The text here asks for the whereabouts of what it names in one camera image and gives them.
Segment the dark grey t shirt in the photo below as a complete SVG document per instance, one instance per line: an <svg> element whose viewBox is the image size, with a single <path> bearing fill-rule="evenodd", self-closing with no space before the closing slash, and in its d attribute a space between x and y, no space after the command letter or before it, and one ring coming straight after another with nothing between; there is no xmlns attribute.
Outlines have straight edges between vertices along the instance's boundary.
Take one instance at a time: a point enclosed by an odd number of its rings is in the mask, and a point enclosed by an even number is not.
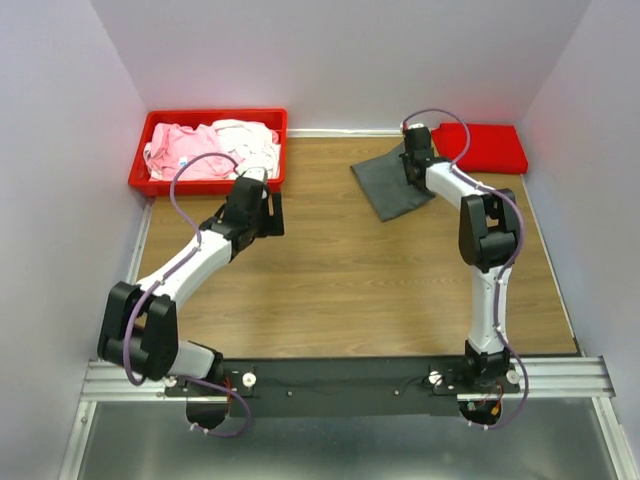
<svg viewBox="0 0 640 480"><path fill-rule="evenodd" d="M350 166L352 173L381 222L410 213L435 198L406 180L399 144L388 153Z"/></svg>

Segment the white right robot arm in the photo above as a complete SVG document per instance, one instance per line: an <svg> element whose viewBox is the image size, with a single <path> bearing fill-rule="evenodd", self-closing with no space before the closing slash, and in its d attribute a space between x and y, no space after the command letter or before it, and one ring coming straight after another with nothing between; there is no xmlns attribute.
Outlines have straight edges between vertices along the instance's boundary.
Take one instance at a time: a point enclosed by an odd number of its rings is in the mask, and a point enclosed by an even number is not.
<svg viewBox="0 0 640 480"><path fill-rule="evenodd" d="M480 392L510 370L506 296L522 248L522 214L510 190L487 187L436 156L426 126L404 126L402 134L407 182L459 212L458 248L472 275L472 321L461 365L445 378Z"/></svg>

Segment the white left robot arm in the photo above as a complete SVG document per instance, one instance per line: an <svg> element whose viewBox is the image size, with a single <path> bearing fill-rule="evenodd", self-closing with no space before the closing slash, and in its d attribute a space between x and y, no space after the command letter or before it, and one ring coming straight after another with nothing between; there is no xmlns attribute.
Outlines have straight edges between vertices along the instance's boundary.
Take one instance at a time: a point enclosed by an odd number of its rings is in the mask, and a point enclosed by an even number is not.
<svg viewBox="0 0 640 480"><path fill-rule="evenodd" d="M226 202L178 254L136 283L120 281L110 290L97 354L123 367L132 384L187 378L201 395L225 384L223 355L181 341L177 317L205 280L256 239L284 234L281 196L269 191L265 173L253 167L236 178Z"/></svg>

